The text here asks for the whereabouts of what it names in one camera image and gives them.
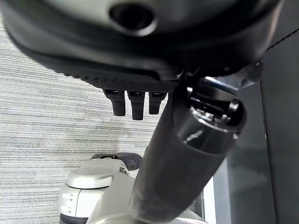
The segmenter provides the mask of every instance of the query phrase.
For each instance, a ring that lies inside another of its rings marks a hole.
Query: circular hole
[[[154,20],[154,15],[150,10],[133,4],[114,6],[109,15],[116,24],[130,31],[143,30]]]

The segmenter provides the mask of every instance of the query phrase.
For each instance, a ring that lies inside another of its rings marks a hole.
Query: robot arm
[[[234,95],[258,80],[282,2],[1,0],[0,7],[25,54],[102,88],[115,115],[125,115],[124,91],[134,119],[142,119],[145,92],[151,113],[169,93],[130,200],[134,218],[163,223],[194,200],[238,138],[246,112]]]

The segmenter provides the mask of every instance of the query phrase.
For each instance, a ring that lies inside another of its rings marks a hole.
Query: dark gray panel
[[[274,224],[275,210],[259,86],[242,90],[247,124],[214,176],[217,224]]]
[[[262,96],[278,220],[299,223],[299,34],[265,57]]]
[[[299,28],[299,1],[285,0],[282,8],[278,26],[272,40],[272,44],[277,43],[293,31]]]

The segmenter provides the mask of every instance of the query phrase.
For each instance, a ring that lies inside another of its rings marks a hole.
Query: textured black surface
[[[261,82],[279,224],[299,223],[298,65],[299,33],[269,50]]]

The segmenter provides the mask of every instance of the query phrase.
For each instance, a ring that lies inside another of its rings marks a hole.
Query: gray carpet
[[[128,99],[115,117],[102,90],[27,58],[0,24],[0,223],[57,224],[68,173],[98,152],[143,155],[160,115],[146,98],[142,122]]]

